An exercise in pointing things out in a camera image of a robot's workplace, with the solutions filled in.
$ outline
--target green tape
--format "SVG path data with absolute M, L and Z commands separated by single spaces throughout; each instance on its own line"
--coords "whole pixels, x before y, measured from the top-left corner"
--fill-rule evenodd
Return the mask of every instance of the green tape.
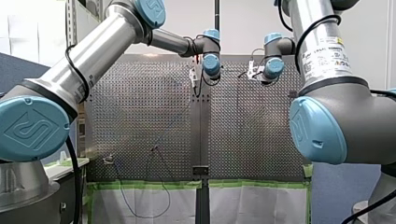
M 306 224 L 311 224 L 311 195 L 312 195 L 312 185 L 311 182 L 307 182 L 307 191 L 306 191 Z
M 304 169 L 305 178 L 312 177 L 312 173 L 314 170 L 313 164 L 305 164 L 305 165 L 303 165 L 303 169 Z
M 120 189 L 120 181 L 88 183 L 87 188 L 91 190 Z M 143 180 L 123 180 L 123 189 L 200 189 L 201 181 L 182 182 L 150 182 Z
M 262 180 L 209 180 L 210 188 L 240 188 L 240 187 L 260 187 L 271 189 L 307 189 L 305 182 L 278 182 L 278 181 L 262 181 Z

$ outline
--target perforated metal panel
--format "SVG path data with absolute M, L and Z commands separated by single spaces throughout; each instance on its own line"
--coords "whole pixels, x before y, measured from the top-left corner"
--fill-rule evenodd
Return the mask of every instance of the perforated metal panel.
M 87 108 L 91 181 L 117 178 L 115 167 L 103 162 L 110 154 L 121 178 L 191 178 L 188 63 L 158 60 L 123 57 L 93 89 Z M 156 145 L 161 155 L 154 151 L 151 158 Z
M 286 72 L 272 87 L 237 78 L 247 69 L 248 56 L 221 59 L 221 82 L 210 95 L 210 177 L 301 181 L 304 159 L 293 146 L 288 124 L 290 91 L 301 87 L 292 59 L 285 59 Z M 196 153 L 191 151 L 189 64 L 175 55 L 125 55 L 100 80 L 87 106 L 87 147 L 93 159 L 89 180 L 117 178 L 114 167 L 102 161 L 110 154 L 122 178 L 169 179 L 170 172 L 175 180 L 192 178 Z M 155 145 L 169 169 L 155 154 L 148 172 Z
M 292 143 L 288 122 L 290 91 L 298 91 L 302 83 L 292 59 L 284 60 L 285 72 L 271 87 L 237 78 L 248 57 L 243 63 L 223 61 L 227 76 L 212 89 L 211 178 L 304 178 L 304 158 Z

